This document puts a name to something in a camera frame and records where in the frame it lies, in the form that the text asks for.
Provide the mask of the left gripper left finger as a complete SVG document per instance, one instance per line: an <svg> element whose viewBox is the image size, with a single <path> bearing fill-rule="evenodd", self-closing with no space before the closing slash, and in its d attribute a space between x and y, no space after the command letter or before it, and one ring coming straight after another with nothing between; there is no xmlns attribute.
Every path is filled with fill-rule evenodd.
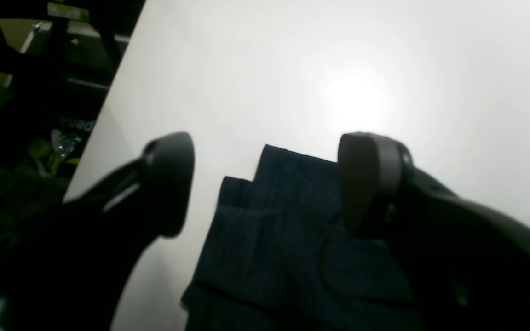
<svg viewBox="0 0 530 331"><path fill-rule="evenodd" d="M194 144L176 132L0 247L0 331L108 331L127 280L158 237L182 231Z"/></svg>

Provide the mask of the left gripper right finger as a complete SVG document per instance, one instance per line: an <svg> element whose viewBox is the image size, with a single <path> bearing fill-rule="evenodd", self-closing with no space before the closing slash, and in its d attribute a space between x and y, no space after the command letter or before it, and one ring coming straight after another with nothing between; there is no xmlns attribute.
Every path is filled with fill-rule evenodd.
<svg viewBox="0 0 530 331"><path fill-rule="evenodd" d="M431 331L530 331L530 228L457 196L399 141L354 132L337 167L347 230L389 247Z"/></svg>

